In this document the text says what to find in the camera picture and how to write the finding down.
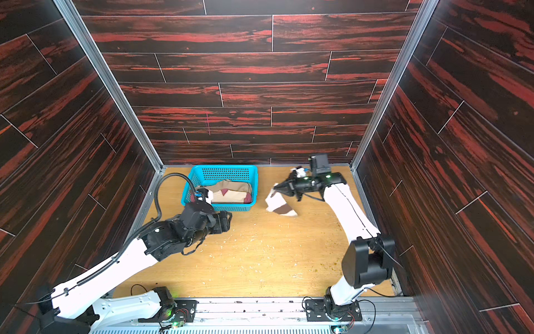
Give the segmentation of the white striped sock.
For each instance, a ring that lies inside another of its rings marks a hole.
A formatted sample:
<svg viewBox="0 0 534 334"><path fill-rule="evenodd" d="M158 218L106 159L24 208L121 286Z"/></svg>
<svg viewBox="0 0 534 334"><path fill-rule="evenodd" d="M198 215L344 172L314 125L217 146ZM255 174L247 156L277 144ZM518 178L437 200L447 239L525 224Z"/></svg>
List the white striped sock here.
<svg viewBox="0 0 534 334"><path fill-rule="evenodd" d="M267 211L274 212L283 217L297 217L297 212L286 202L281 193L275 190L275 183L265 199Z"/></svg>

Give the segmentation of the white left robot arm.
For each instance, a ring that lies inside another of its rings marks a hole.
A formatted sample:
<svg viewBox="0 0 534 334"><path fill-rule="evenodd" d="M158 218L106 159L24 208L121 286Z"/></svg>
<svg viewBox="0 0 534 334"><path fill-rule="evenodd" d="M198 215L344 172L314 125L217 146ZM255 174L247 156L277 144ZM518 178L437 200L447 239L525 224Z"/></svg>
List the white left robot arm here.
<svg viewBox="0 0 534 334"><path fill-rule="evenodd" d="M175 254L194 253L209 235L229 231L232 213L216 211L205 199L187 203L181 214L153 219L139 228L116 254L87 272L63 282L39 302L41 333L93 333L131 320L161 324L186 321L166 287L118 299L104 295L135 274Z"/></svg>

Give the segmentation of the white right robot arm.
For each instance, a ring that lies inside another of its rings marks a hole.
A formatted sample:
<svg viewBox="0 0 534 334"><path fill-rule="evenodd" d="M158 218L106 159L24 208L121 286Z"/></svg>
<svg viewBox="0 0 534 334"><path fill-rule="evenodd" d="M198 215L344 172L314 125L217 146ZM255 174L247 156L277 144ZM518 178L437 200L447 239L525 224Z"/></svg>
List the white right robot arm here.
<svg viewBox="0 0 534 334"><path fill-rule="evenodd" d="M269 212L295 217L297 213L285 197L302 200L303 196L317 192L318 200L335 213L348 240L348 248L342 259L342 277L324 296L325 310L333 316L347 310L364 291L392 277L395 241L382 234L367 218L344 176L332 171L326 154L312 155L308 161L309 168L293 168L285 181L274 185L265 202Z"/></svg>

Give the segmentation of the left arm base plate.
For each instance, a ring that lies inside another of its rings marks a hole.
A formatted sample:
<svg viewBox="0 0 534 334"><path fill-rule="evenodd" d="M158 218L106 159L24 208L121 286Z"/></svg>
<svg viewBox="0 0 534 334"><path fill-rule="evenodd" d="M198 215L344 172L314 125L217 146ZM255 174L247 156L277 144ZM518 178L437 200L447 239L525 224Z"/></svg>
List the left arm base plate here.
<svg viewBox="0 0 534 334"><path fill-rule="evenodd" d="M152 317L138 319L140 323L175 324L180 326L192 323L197 313L198 301L194 299L175 299L167 287L158 287L151 290L160 299L160 309Z"/></svg>

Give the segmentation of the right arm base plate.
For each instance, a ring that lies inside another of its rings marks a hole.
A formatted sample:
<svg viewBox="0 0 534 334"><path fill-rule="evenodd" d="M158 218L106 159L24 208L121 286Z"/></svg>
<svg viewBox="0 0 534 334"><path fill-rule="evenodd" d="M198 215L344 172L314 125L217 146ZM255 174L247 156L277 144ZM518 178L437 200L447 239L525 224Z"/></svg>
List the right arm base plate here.
<svg viewBox="0 0 534 334"><path fill-rule="evenodd" d="M331 296L321 298L304 297L301 306L307 317L307 321L362 321L362 312L359 303L350 302L344 306L334 303Z"/></svg>

